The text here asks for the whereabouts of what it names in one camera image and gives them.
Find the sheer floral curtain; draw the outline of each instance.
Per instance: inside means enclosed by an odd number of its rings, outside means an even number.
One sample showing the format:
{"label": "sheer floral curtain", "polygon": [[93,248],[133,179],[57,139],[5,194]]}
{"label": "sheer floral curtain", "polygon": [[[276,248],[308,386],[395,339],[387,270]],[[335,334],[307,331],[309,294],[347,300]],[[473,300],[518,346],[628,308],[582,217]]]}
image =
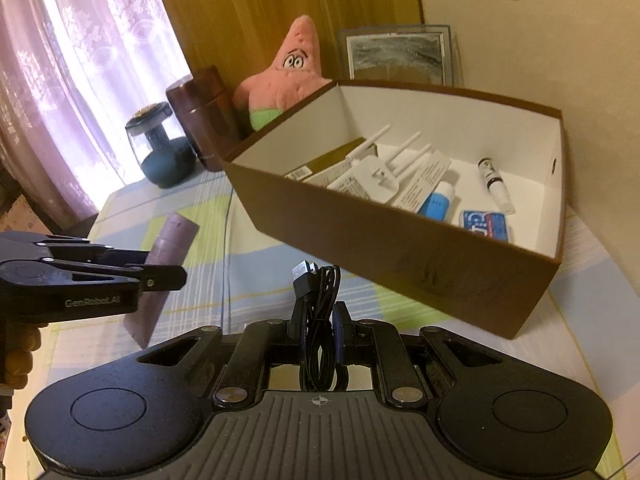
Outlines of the sheer floral curtain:
{"label": "sheer floral curtain", "polygon": [[0,10],[0,159],[64,228],[143,177],[124,124],[189,69],[161,0]]}

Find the framed picture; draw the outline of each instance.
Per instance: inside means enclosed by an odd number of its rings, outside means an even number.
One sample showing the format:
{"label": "framed picture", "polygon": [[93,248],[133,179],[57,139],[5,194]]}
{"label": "framed picture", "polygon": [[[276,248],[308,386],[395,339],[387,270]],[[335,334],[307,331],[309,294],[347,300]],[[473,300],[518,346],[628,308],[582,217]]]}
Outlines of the framed picture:
{"label": "framed picture", "polygon": [[338,32],[344,76],[453,86],[449,25],[350,28]]}

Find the gray gripper base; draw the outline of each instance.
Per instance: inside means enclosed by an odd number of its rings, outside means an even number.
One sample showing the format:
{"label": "gray gripper base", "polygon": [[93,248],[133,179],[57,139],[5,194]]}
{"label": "gray gripper base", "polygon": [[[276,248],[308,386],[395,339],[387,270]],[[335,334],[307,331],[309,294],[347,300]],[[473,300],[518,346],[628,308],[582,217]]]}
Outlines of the gray gripper base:
{"label": "gray gripper base", "polygon": [[[47,472],[42,480],[65,476]],[[425,418],[382,406],[373,391],[267,391],[214,416],[182,455],[140,480],[490,480],[451,454]],[[596,480],[584,473],[579,480]]]}

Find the tablecloth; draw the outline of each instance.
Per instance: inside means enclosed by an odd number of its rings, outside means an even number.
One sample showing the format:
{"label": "tablecloth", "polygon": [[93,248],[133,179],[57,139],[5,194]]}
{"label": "tablecloth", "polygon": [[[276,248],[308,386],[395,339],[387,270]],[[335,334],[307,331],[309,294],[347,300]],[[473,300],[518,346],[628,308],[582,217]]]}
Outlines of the tablecloth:
{"label": "tablecloth", "polygon": [[[152,345],[203,324],[233,333],[253,320],[289,317],[291,269],[313,257],[256,231],[223,173],[199,172],[169,190],[147,181],[127,186],[110,196],[90,238],[149,250],[173,211],[201,227],[184,264],[188,283],[170,295]],[[640,300],[575,213],[569,212],[567,222],[564,263],[514,340],[348,272],[338,298],[353,319],[383,319],[405,333],[440,325],[588,386],[607,401],[614,417],[614,435],[598,471],[604,478],[640,479],[640,459],[623,467],[640,451]],[[136,350],[122,316],[56,324],[43,350],[47,383]]]}

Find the screw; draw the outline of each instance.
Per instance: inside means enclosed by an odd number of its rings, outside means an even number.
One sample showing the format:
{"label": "screw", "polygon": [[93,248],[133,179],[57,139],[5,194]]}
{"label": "screw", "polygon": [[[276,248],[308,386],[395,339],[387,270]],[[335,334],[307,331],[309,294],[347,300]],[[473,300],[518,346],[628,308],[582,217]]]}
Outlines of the screw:
{"label": "screw", "polygon": [[248,396],[249,394],[244,388],[238,388],[237,386],[221,388],[216,392],[216,397],[222,402],[241,402]]}
{"label": "screw", "polygon": [[393,390],[391,396],[399,402],[418,402],[422,398],[422,392],[418,388],[402,386]]}

